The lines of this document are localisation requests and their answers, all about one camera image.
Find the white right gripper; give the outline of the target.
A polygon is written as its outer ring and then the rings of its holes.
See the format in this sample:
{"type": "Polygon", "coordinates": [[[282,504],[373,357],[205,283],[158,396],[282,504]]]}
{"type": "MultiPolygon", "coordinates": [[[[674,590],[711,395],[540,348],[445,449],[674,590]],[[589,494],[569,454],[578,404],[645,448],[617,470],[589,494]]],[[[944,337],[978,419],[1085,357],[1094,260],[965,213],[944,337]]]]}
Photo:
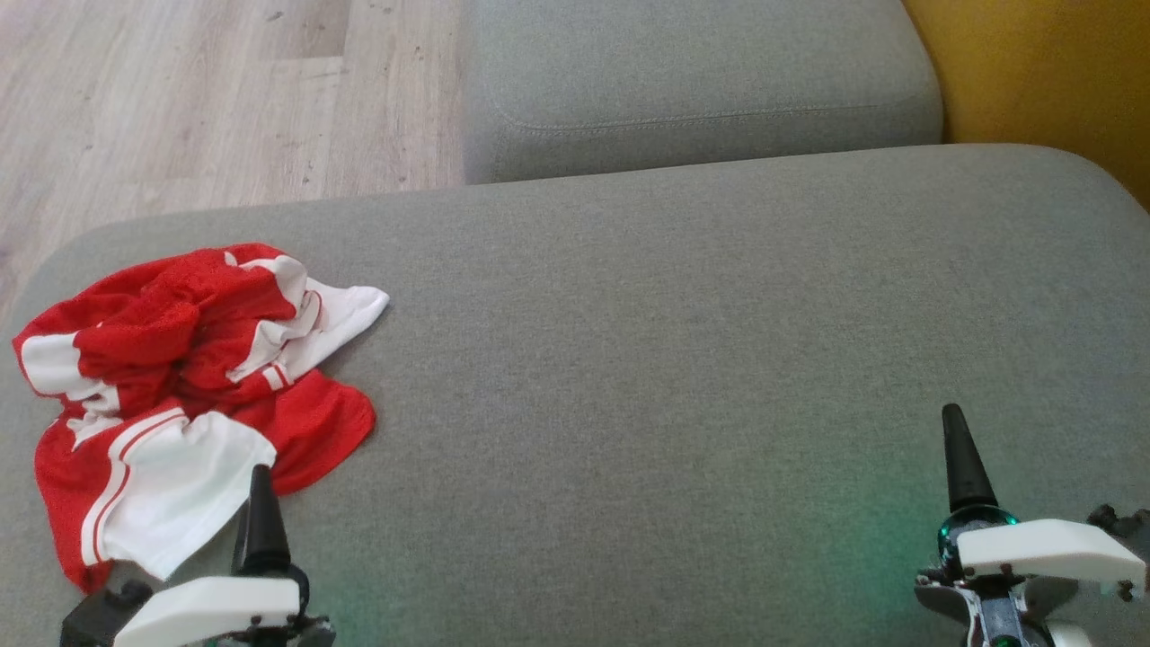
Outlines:
{"type": "Polygon", "coordinates": [[[1147,598],[1145,510],[1118,516],[1101,504],[1084,523],[1017,519],[995,508],[960,406],[944,405],[942,421],[953,515],[938,529],[940,564],[917,573],[915,595],[963,625],[964,646],[1089,646],[1084,629],[1052,618],[1082,585],[1125,602],[1147,598]]]}

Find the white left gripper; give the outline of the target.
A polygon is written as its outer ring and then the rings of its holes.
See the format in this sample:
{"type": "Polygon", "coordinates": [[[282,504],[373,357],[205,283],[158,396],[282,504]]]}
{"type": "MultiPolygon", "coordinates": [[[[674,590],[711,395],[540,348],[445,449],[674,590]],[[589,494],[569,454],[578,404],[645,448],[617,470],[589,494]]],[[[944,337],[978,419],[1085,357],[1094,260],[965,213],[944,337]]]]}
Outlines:
{"type": "Polygon", "coordinates": [[[332,621],[305,613],[309,581],[291,567],[270,467],[255,465],[247,501],[235,515],[233,576],[161,590],[118,629],[114,644],[334,646],[332,621]]]}

